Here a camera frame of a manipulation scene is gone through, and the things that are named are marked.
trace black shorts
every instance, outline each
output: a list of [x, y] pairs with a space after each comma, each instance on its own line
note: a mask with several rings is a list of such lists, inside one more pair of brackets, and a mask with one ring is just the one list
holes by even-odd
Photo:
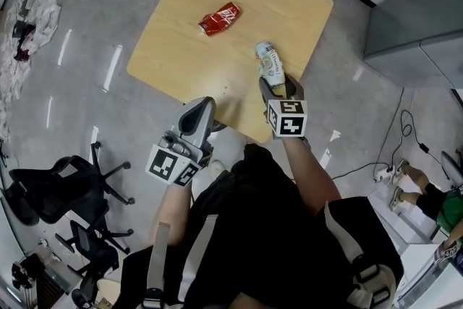
[[431, 183], [426, 186], [425, 190], [426, 195], [418, 197], [417, 206], [428, 218], [437, 221], [437, 216], [442, 209], [446, 194], [438, 190], [436, 186]]

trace green shirt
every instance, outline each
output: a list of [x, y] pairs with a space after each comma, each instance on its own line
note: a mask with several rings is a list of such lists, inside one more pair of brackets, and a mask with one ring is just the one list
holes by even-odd
[[437, 224], [447, 233], [463, 219], [463, 195], [459, 190], [447, 193], [437, 216]]

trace power cord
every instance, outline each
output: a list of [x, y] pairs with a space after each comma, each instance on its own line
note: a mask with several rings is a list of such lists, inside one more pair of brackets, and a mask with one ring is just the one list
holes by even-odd
[[[345, 177], [346, 175], [349, 175], [351, 173], [354, 173], [354, 172], [358, 172], [359, 170], [362, 170], [364, 169], [365, 167], [369, 166], [369, 165], [375, 165], [375, 167], [373, 168], [373, 180], [375, 182], [377, 182], [376, 178], [375, 178], [375, 170], [376, 170], [376, 167], [377, 165], [387, 165], [388, 167], [388, 171], [391, 171], [392, 170], [392, 166], [394, 165], [394, 155], [396, 154], [396, 152], [398, 151], [398, 149], [402, 146], [402, 140], [404, 137], [408, 137], [410, 136], [410, 134], [412, 134], [412, 131], [415, 133], [415, 140], [417, 141], [420, 149], [428, 154], [429, 156], [431, 156], [432, 158], [434, 158], [434, 160], [439, 164], [439, 165], [442, 165], [441, 162], [439, 162], [439, 160], [433, 156], [433, 154], [431, 152], [429, 152], [429, 147], [426, 146], [426, 144], [424, 143], [421, 143], [419, 140], [418, 140], [418, 137], [417, 137], [417, 129], [415, 127], [415, 121], [413, 119], [413, 115], [410, 111], [406, 110], [406, 109], [403, 109], [401, 114], [400, 114], [400, 129], [401, 129], [401, 135], [400, 135], [400, 141], [399, 141], [399, 145], [396, 147], [396, 149], [394, 150], [394, 152], [392, 153], [392, 157], [391, 157], [391, 164], [387, 164], [386, 162], [378, 162], [380, 156], [381, 156], [381, 152], [383, 151], [383, 147], [384, 145], [386, 144], [386, 140], [388, 138], [388, 135], [389, 135], [389, 132], [391, 131], [391, 128], [392, 128], [392, 124], [394, 123], [394, 120], [396, 118], [396, 115], [397, 115], [397, 112], [399, 111], [399, 107], [400, 107], [400, 104], [402, 102], [402, 96], [404, 95], [404, 89], [402, 88], [402, 92], [400, 93], [400, 98], [399, 98], [399, 103], [397, 104], [397, 107], [396, 107], [396, 111], [394, 112], [394, 115], [392, 116], [392, 120], [391, 120], [391, 123], [389, 125], [389, 128], [386, 132], [386, 136], [384, 137], [384, 140], [383, 140], [383, 144], [381, 145], [381, 148], [379, 150], [379, 153], [378, 153], [378, 157], [376, 158], [376, 161], [375, 162], [370, 162], [369, 164], [366, 164], [366, 165], [363, 165], [361, 166], [360, 168], [358, 169], [354, 169], [354, 170], [351, 170], [350, 172], [347, 172], [345, 174], [342, 174], [342, 175], [338, 175], [337, 177], [334, 177], [332, 178], [332, 180], [335, 180], [335, 179], [338, 179], [338, 178], [342, 178], [342, 177]], [[411, 119], [412, 119], [412, 125], [410, 124], [406, 124], [404, 125], [404, 114], [407, 113]]]

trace black office chair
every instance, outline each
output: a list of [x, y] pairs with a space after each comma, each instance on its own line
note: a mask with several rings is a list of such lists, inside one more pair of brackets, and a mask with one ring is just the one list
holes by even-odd
[[[13, 183], [2, 192], [16, 217], [26, 225], [35, 225], [39, 219], [54, 224], [72, 210], [108, 240], [131, 235], [132, 230], [110, 233], [104, 219], [109, 210], [104, 199], [105, 192], [125, 205], [135, 203], [133, 198], [125, 200], [106, 182], [117, 171], [129, 169], [130, 163], [124, 162], [108, 174], [102, 174], [96, 155], [96, 149], [100, 147], [99, 142], [91, 145], [93, 164], [79, 156], [72, 156], [61, 158], [49, 170], [11, 170], [9, 174]], [[75, 172], [62, 176], [68, 166], [74, 167]]]
[[71, 293], [72, 301], [78, 308], [92, 308], [98, 292], [96, 283], [110, 268], [118, 269], [119, 257], [116, 249], [98, 238], [95, 232], [84, 229], [75, 221], [71, 221], [71, 230], [77, 251], [90, 261], [78, 271], [68, 266], [82, 278], [80, 288]]

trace cabinet door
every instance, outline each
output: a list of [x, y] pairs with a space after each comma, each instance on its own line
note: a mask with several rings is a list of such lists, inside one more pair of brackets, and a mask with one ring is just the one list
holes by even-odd
[[365, 57], [365, 62], [398, 86], [451, 88], [419, 43], [391, 48]]
[[426, 39], [420, 46], [455, 88], [463, 88], [463, 31]]

